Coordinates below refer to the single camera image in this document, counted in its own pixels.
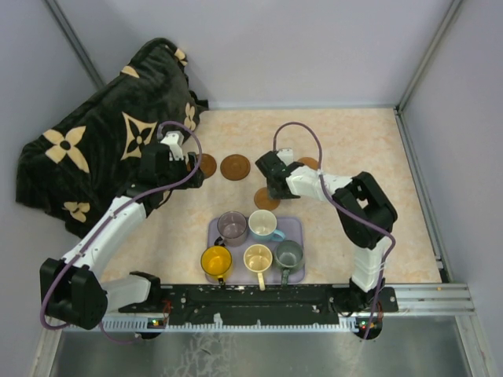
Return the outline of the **light brown small coaster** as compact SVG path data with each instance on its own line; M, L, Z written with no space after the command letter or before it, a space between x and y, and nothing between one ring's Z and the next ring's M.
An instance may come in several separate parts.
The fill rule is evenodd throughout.
M281 201L270 198L267 187L263 187L255 193L254 203L260 210L272 211L279 207Z

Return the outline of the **dark brown grooved coaster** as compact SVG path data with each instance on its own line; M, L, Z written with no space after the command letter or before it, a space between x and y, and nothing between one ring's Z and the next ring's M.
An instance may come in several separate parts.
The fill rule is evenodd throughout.
M190 173L193 170L196 171L193 175L194 180L204 180L211 177L217 168L215 158L207 153L202 154L200 165L196 167L199 158L200 155L195 152L189 152L187 155L185 169L187 173Z

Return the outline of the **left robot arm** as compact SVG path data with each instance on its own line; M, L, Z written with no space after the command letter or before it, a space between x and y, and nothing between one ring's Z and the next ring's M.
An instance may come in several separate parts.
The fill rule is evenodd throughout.
M201 160L201 151L184 153L168 139L145 147L137 173L97 224L63 257L43 262L39 319L44 328L92 330L107 313L159 295L160 279L148 273L132 272L104 284L100 278L126 238L162 205L165 192L201 187Z

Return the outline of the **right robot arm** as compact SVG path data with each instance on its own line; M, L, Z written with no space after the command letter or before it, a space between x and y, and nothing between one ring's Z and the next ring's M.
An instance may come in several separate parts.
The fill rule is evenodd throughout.
M355 245L350 289L360 306L377 303L384 286L384 265L395 246L391 235L398 213L374 176L326 174L279 151L269 151L255 165L273 199L310 197L336 208L343 231Z

